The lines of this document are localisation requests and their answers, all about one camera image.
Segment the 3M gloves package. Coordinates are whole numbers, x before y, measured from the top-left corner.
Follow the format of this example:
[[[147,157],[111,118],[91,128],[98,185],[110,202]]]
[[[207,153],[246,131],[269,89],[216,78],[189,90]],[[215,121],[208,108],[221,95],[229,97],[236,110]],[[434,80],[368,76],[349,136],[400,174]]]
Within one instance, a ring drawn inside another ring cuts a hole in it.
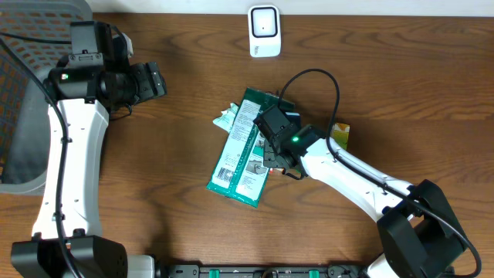
[[[265,138],[254,119],[277,103],[278,97],[271,93],[245,90],[232,130],[206,185],[209,191],[258,206],[271,168],[263,164]]]

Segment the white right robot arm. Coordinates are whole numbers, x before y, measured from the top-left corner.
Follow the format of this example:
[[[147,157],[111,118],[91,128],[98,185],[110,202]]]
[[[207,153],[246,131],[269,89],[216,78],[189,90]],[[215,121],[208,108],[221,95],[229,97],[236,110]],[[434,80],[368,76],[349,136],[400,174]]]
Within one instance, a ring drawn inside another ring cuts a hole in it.
[[[377,224],[383,252],[369,266],[344,266],[358,277],[453,277],[467,249],[465,233],[443,191],[390,177],[341,148],[321,130],[299,125],[299,114],[276,105],[255,125],[266,139],[264,164],[295,169],[337,190]]]

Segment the green tea carton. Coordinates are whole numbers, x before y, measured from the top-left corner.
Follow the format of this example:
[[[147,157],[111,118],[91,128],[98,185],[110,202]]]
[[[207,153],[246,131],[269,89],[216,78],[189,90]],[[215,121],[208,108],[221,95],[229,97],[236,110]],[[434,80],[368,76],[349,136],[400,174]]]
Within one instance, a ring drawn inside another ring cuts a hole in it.
[[[331,130],[331,137],[341,146],[344,150],[347,149],[347,144],[350,135],[350,125],[335,123]]]

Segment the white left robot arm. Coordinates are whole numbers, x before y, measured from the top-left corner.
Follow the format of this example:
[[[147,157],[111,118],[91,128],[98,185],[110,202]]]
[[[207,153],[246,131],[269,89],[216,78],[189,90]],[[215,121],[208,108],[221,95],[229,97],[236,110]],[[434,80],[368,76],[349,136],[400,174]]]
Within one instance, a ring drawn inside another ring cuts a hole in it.
[[[102,235],[98,205],[103,139],[112,112],[162,97],[154,62],[130,64],[131,41],[115,26],[73,22],[71,53],[37,81],[49,104],[46,187],[28,241],[12,245],[24,277],[165,277],[150,255],[127,254]]]

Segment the light green tissue pack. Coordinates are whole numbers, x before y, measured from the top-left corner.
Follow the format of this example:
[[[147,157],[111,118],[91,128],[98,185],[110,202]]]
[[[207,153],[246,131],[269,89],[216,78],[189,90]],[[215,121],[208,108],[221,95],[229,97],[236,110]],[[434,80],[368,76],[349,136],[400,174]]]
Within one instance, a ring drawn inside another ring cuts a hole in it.
[[[213,120],[213,124],[230,133],[238,111],[239,106],[236,103],[230,103],[230,107],[223,110],[222,115]]]

